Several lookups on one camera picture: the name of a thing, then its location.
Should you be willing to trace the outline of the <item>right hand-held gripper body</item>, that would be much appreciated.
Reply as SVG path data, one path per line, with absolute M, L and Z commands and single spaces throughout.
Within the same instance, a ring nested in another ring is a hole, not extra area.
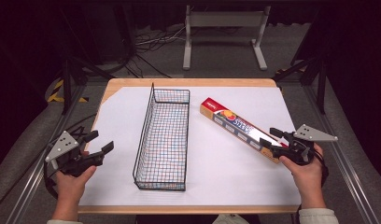
M 274 146 L 270 150 L 274 158 L 286 156 L 298 165 L 309 164 L 317 155 L 315 142 L 335 142 L 337 136 L 303 124 L 297 131 L 283 132 L 283 137 L 289 144 L 286 147 Z

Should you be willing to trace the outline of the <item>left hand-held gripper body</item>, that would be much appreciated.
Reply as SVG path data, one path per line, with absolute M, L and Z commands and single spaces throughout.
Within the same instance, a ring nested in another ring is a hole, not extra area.
M 45 162 L 50 163 L 55 171 L 75 177 L 92 165 L 102 165 L 105 157 L 103 151 L 86 155 L 81 149 L 83 143 L 82 140 L 79 143 L 69 132 L 63 131 L 46 156 Z

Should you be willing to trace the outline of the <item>long red plastic wrap box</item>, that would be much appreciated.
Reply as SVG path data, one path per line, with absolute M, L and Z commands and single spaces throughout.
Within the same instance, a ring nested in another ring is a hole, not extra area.
M 238 139 L 259 151 L 264 157 L 274 163 L 279 163 L 279 159 L 261 144 L 261 139 L 270 142 L 273 146 L 285 147 L 286 144 L 280 142 L 276 137 L 265 132 L 259 127 L 243 119 L 232 110 L 221 105 L 212 98 L 206 98 L 200 105 L 200 113 L 217 123 L 227 132 L 233 134 Z

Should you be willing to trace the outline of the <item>black wire basket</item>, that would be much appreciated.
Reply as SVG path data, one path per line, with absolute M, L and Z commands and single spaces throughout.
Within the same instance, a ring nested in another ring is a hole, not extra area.
M 185 191 L 191 92 L 151 85 L 133 178 L 141 190 Z

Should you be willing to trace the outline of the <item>person's left hand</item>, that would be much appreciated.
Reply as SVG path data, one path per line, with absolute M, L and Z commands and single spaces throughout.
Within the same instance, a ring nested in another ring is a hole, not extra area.
M 65 175 L 61 171 L 56 173 L 58 186 L 58 200 L 74 200 L 79 201 L 82 197 L 86 183 L 92 178 L 96 171 L 96 167 L 92 165 L 80 176 Z

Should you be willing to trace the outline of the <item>person's right hand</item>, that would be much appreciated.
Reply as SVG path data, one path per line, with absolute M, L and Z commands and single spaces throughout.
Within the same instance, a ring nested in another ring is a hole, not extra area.
M 295 185 L 302 195 L 315 195 L 322 191 L 322 164 L 317 158 L 306 165 L 298 165 L 286 156 L 280 156 L 279 160 L 291 171 Z

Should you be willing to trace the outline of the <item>black metal stand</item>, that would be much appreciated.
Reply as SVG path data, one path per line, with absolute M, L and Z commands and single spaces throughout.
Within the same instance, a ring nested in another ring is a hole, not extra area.
M 302 60 L 290 68 L 277 72 L 273 80 L 278 82 L 285 77 L 304 68 L 304 72 L 300 78 L 303 86 L 310 86 L 317 79 L 317 108 L 321 114 L 325 114 L 325 90 L 326 90 L 326 64 L 323 57 L 314 57 L 307 60 Z
M 83 70 L 83 67 L 94 72 L 96 75 L 103 77 L 107 80 L 113 78 L 108 72 L 103 71 L 97 66 L 88 63 L 80 58 L 74 56 L 68 56 L 63 60 L 63 115 L 65 115 L 71 105 L 74 102 L 72 91 L 71 91 L 71 81 L 74 80 L 77 85 L 84 86 L 88 79 L 86 72 Z

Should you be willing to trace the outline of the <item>yellow black hazard tape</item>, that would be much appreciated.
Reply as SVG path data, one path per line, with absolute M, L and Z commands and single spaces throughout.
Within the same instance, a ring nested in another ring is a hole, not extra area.
M 59 91 L 63 85 L 64 85 L 64 80 L 60 78 L 54 85 L 53 90 L 50 96 L 48 97 L 48 102 L 59 102 L 59 103 L 64 102 L 64 98 L 59 95 Z

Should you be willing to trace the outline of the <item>white paper sheet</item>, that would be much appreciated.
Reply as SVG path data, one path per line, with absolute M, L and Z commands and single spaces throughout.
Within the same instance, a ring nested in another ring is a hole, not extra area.
M 114 144 L 88 182 L 82 205 L 298 205 L 290 171 L 224 130 L 200 112 L 212 98 L 264 131 L 294 126 L 278 88 L 192 87 L 186 188 L 141 190 L 134 162 L 148 106 L 148 87 L 122 88 L 100 107 L 91 151 Z

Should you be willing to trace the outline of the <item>person's light clothing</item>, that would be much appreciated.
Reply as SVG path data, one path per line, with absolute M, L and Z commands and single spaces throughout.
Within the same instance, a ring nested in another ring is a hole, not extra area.
M 234 214 L 220 214 L 212 224 L 246 224 L 246 222 Z

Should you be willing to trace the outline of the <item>white metal stand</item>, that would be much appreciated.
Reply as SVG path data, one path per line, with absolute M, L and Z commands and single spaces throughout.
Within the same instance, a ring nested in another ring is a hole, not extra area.
M 185 48 L 182 68 L 191 69 L 191 28 L 192 27 L 256 27 L 257 35 L 250 41 L 257 63 L 262 71 L 267 64 L 261 51 L 261 40 L 270 15 L 271 7 L 257 11 L 192 11 L 186 8 Z

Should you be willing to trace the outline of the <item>aluminium rail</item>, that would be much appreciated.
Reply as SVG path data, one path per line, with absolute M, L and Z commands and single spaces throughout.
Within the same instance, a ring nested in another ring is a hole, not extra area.
M 335 134 L 332 124 L 330 123 L 328 117 L 320 111 L 318 107 L 318 98 L 313 92 L 312 87 L 304 88 L 305 95 L 307 96 L 309 102 L 312 104 L 315 113 L 319 119 L 323 130 L 332 134 Z M 352 198 L 360 211 L 360 215 L 365 224 L 381 224 L 371 207 L 368 200 L 366 191 L 364 190 L 360 177 L 356 173 L 353 165 L 351 164 L 348 156 L 344 153 L 340 144 L 337 142 L 331 142 L 332 155 L 341 171 L 341 174 L 346 182 L 347 188 L 349 189 Z
M 31 173 L 29 177 L 27 178 L 27 182 L 25 183 L 23 187 L 21 195 L 19 199 L 17 200 L 17 202 L 15 203 L 14 207 L 12 208 L 11 213 L 8 216 L 5 224 L 21 224 L 21 219 L 24 216 L 28 205 L 32 201 L 35 195 L 35 192 L 40 182 L 43 179 L 45 152 L 49 149 L 51 144 L 58 138 L 58 136 L 64 130 L 64 126 L 69 121 L 69 118 L 72 115 L 76 107 L 76 104 L 79 98 L 82 96 L 82 93 L 84 92 L 84 90 L 85 90 L 84 86 L 78 86 L 74 88 L 74 92 L 70 98 L 72 103 L 70 104 L 69 108 L 66 110 L 66 113 L 60 116 L 57 122 L 57 125 L 54 128 L 52 135 L 49 138 L 47 144 L 42 147 L 40 152 L 37 154 L 35 161 L 32 162 Z

